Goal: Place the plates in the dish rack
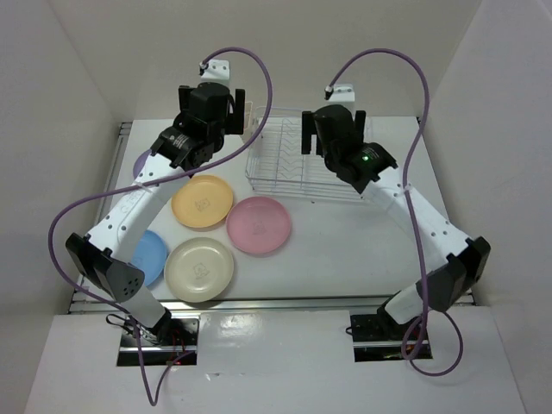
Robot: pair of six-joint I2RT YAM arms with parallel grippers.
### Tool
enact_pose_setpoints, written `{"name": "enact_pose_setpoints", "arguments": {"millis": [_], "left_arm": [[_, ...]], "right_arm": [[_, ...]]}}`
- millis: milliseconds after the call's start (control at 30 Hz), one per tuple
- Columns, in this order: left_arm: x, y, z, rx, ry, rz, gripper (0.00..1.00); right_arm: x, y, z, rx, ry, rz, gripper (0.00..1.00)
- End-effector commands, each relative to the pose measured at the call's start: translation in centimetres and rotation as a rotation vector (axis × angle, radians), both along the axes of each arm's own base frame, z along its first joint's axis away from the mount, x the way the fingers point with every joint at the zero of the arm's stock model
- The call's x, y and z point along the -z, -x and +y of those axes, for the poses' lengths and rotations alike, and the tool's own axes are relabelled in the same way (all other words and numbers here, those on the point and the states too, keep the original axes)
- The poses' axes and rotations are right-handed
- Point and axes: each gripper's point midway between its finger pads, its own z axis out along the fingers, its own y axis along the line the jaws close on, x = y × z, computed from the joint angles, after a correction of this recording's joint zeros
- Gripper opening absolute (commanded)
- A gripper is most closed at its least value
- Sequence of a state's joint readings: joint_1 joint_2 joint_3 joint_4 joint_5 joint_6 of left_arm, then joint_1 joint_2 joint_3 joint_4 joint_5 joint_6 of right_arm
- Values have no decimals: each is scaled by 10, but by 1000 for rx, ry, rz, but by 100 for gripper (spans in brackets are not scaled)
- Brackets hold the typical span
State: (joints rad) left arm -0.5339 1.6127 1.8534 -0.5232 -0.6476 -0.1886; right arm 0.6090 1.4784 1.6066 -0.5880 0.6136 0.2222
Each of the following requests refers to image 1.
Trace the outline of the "purple plate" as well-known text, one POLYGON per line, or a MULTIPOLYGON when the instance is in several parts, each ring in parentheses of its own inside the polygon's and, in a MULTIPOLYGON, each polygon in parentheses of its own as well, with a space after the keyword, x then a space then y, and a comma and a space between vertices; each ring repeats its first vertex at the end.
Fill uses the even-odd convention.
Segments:
POLYGON ((133 169, 132 169, 132 173, 133 173, 133 178, 136 179, 142 168, 144 167, 146 161, 147 161, 147 158, 150 156, 151 154, 151 150, 148 149, 146 151, 144 151, 143 153, 141 153, 137 159, 135 160, 135 163, 133 165, 133 169))

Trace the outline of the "yellow plate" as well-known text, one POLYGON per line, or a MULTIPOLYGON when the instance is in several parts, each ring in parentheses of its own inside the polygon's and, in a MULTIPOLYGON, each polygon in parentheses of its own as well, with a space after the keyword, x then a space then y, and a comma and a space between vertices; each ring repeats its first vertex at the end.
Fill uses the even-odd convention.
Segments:
POLYGON ((223 221, 234 203, 229 184, 214 175, 194 176, 171 200, 176 220, 192 229, 206 229, 223 221))

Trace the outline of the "pink plate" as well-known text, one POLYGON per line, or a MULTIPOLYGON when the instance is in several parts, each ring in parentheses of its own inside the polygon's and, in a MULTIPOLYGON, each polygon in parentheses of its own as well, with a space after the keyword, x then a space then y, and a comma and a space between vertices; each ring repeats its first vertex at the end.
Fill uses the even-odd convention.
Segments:
POLYGON ((292 230, 287 208, 273 198, 255 196, 237 203, 226 218, 231 243, 246 254, 270 254, 282 247, 292 230))

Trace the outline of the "cream plate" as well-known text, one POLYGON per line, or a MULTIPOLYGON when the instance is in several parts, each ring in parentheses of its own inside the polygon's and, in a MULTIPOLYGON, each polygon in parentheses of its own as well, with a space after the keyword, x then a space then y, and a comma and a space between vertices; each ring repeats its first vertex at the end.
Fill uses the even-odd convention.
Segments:
POLYGON ((234 270, 233 255, 221 242, 196 237, 182 242, 168 255, 164 280, 175 298, 202 303, 229 286, 234 270))

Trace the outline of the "blue plate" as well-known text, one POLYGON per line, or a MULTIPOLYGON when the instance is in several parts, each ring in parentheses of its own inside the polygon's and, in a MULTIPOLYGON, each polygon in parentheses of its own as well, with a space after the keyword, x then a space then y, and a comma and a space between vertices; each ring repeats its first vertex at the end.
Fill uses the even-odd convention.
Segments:
POLYGON ((159 235, 146 230, 139 240, 130 264, 144 273, 145 286, 152 285, 164 271, 168 250, 159 235))

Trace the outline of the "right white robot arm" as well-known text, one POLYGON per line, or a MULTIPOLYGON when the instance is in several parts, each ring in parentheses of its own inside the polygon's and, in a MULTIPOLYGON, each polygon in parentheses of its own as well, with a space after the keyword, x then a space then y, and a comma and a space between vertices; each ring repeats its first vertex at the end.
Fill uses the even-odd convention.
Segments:
POLYGON ((387 299, 377 327, 397 338, 424 310, 447 311, 484 272, 491 246, 456 228, 418 190, 403 181, 397 161, 379 143, 364 140, 366 114, 331 104, 302 114, 303 154, 317 140, 327 169, 378 205, 423 250, 423 276, 387 299))

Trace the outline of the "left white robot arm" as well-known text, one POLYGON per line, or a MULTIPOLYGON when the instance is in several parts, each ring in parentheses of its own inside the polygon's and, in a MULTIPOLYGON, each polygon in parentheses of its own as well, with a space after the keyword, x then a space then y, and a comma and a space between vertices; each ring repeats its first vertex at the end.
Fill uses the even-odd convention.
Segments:
POLYGON ((243 89, 231 91, 215 82, 179 87, 180 112, 151 146, 134 190, 86 235, 66 240, 79 272, 128 311, 152 344, 169 340, 180 327, 130 261, 149 225, 188 180, 187 173, 210 161, 226 135, 242 133, 245 96, 243 89))

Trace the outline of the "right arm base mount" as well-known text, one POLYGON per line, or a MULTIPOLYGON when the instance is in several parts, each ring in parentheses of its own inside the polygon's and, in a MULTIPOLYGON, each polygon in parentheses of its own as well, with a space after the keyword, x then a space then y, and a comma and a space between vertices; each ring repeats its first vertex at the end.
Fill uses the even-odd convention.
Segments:
POLYGON ((407 325, 385 327, 376 314, 353 314, 345 333, 353 341, 354 361, 402 361, 407 325))

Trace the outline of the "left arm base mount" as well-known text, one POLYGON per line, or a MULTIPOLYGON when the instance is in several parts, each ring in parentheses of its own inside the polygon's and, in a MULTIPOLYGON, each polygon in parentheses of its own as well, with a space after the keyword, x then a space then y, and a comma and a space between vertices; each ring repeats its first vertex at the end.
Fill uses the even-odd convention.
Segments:
MULTIPOLYGON (((138 367, 137 339, 129 319, 111 313, 106 316, 105 322, 122 331, 116 365, 138 367)), ((156 337, 140 325, 138 328, 145 367, 162 367, 172 363, 177 366, 197 364, 198 318, 173 319, 171 327, 161 337, 156 337)))

